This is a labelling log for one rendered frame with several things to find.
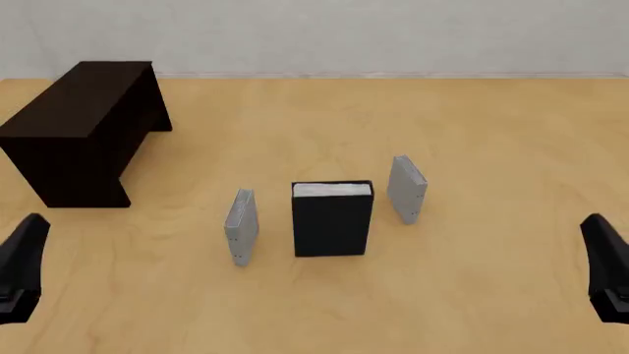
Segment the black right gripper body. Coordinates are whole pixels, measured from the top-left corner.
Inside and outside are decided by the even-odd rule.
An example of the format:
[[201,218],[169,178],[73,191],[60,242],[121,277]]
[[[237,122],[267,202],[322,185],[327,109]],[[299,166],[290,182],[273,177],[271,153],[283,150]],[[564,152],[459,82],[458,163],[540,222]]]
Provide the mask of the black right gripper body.
[[629,325],[629,298],[620,297],[610,289],[595,291],[590,302],[605,324]]

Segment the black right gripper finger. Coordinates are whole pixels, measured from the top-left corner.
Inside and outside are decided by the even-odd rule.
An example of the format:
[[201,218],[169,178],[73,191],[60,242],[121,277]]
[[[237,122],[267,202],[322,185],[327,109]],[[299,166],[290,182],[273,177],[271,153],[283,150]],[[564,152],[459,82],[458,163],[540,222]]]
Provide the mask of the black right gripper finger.
[[589,262],[588,294],[605,289],[629,294],[629,244],[601,214],[580,224]]

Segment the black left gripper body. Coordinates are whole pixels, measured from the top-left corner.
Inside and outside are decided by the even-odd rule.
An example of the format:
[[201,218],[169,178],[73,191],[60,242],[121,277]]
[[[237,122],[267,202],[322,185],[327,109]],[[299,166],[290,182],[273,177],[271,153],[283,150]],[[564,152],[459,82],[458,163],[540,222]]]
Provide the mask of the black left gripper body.
[[19,289],[0,300],[0,325],[25,324],[41,297],[41,291]]

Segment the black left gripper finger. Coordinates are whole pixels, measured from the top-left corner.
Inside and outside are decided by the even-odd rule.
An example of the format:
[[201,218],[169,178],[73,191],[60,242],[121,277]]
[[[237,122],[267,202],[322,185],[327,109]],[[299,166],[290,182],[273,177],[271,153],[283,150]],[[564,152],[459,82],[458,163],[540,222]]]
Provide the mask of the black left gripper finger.
[[0,295],[40,290],[41,263],[50,223],[41,214],[25,217],[0,244]]

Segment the dark wooden cabinet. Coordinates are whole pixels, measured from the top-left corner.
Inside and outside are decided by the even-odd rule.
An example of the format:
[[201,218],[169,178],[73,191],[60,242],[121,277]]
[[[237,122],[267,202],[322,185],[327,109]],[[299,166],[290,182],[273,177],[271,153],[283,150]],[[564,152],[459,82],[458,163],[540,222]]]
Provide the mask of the dark wooden cabinet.
[[126,208],[120,177],[172,124],[149,61],[81,61],[0,126],[0,148],[50,208]]

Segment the black book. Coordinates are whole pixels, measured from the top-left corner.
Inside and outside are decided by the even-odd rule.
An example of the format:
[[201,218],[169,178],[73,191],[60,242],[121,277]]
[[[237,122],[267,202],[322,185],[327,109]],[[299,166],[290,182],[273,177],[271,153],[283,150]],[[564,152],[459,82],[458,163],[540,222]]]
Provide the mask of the black book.
[[362,256],[368,243],[373,200],[370,180],[294,182],[295,256]]

